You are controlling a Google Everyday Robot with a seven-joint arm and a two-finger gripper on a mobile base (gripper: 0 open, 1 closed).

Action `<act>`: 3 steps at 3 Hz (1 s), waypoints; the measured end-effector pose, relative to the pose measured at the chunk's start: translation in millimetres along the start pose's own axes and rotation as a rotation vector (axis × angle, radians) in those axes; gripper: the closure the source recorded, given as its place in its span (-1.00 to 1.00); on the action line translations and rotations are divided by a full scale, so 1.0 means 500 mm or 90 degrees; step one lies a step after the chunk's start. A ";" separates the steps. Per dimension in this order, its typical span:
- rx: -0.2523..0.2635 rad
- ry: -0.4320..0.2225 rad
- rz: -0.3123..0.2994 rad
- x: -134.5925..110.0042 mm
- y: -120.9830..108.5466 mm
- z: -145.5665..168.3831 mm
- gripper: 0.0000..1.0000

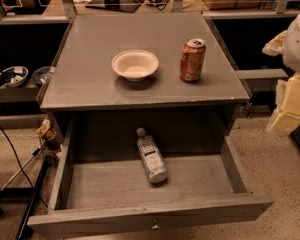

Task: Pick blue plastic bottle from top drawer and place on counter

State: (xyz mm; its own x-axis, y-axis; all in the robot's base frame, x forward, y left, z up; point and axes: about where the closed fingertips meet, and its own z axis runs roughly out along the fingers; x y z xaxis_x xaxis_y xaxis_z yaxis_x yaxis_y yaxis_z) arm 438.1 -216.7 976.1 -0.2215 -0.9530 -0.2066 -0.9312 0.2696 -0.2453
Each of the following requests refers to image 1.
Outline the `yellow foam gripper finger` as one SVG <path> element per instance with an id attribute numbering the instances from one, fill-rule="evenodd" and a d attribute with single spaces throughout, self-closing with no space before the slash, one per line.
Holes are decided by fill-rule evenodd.
<path id="1" fill-rule="evenodd" d="M 276 35 L 273 39 L 271 39 L 268 43 L 264 45 L 262 48 L 262 52 L 269 56 L 277 56 L 283 53 L 284 50 L 284 39 L 286 37 L 287 31 L 284 30 L 278 35 Z"/>
<path id="2" fill-rule="evenodd" d="M 300 126 L 300 73 L 277 82 L 275 104 L 266 131 L 276 136 L 290 135 Z"/>

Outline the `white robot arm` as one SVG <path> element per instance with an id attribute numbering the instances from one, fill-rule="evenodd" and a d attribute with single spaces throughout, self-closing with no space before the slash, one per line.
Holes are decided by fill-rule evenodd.
<path id="1" fill-rule="evenodd" d="M 277 136 L 290 135 L 300 126 L 300 13 L 289 27 L 265 44 L 264 54 L 282 55 L 283 64 L 294 74 L 276 85 L 276 108 L 266 131 Z"/>

